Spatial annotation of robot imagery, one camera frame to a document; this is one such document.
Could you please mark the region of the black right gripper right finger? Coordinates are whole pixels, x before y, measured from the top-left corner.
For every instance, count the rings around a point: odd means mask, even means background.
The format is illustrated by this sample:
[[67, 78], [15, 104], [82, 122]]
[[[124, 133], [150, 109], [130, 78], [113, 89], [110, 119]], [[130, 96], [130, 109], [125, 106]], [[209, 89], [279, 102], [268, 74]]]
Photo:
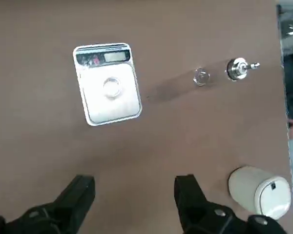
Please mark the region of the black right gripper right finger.
[[174, 199], [185, 234], [282, 234], [283, 227], [264, 215], [246, 221], [234, 211], [206, 199], [194, 175], [179, 175], [174, 181]]

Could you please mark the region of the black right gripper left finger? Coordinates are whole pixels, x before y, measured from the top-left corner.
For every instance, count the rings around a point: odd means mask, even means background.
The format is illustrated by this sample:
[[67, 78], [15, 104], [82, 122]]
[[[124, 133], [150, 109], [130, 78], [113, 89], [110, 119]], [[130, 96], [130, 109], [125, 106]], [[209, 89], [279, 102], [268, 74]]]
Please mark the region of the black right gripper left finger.
[[94, 199], [94, 177], [77, 175], [53, 202], [32, 207], [10, 222], [0, 215], [0, 234], [76, 234]]

